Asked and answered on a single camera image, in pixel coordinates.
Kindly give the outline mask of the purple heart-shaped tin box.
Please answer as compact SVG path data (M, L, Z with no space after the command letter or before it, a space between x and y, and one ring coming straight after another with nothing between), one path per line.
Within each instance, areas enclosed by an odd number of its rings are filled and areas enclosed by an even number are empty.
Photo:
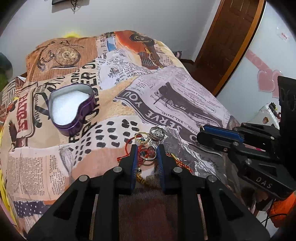
M86 115L94 109L95 93L87 84L64 86L49 96L50 119L59 132L68 137L81 130Z

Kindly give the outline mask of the white sliding wardrobe door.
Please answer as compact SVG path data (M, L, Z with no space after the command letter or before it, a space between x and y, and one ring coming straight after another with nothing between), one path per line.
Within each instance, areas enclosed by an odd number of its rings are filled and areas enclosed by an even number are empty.
M267 2L244 57L217 99L240 123L272 102L280 111L278 76L295 78L295 32L275 4Z

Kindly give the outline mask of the brown wooden door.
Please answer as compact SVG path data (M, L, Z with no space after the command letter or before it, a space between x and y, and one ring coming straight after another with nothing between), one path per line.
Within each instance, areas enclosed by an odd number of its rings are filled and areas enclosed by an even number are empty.
M192 76L213 95L230 78L259 24L266 1L221 1Z

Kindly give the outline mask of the newspaper print duvet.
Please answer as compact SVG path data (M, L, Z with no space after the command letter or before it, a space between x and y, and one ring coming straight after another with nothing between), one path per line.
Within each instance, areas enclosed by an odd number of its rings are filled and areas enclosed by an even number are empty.
M240 194L234 165L196 143L200 126L231 129L237 120L162 42L130 30L56 38L26 64L27 77L1 92L1 200L22 237L80 175L116 166L135 133L153 126L165 130L166 150L194 175L213 174ZM66 137L51 121L49 97L76 84L91 87L95 107Z

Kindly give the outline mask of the yellow object behind bed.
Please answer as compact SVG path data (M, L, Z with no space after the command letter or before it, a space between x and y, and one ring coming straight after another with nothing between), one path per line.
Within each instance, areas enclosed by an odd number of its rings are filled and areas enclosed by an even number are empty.
M76 32L68 32L64 36L64 38L80 38L81 36Z

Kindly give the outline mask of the small black wall monitor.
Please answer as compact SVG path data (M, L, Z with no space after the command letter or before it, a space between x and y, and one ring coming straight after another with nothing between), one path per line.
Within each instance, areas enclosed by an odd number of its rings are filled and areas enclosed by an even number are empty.
M52 0L52 5L59 4L65 1L69 1L69 0Z

